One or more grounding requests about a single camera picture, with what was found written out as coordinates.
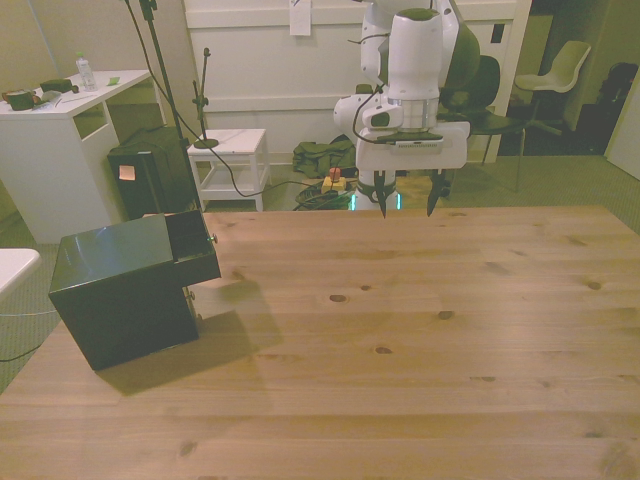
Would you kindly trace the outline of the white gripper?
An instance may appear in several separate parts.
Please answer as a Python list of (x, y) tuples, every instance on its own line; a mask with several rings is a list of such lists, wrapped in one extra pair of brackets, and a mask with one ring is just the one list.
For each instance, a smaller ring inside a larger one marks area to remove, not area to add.
[(467, 161), (468, 122), (438, 123), (429, 131), (400, 132), (397, 129), (364, 128), (356, 143), (356, 166), (374, 172), (374, 192), (383, 217), (395, 205), (395, 173), (383, 170), (434, 169), (427, 200), (430, 216), (442, 196), (449, 195), (445, 169), (462, 168)]

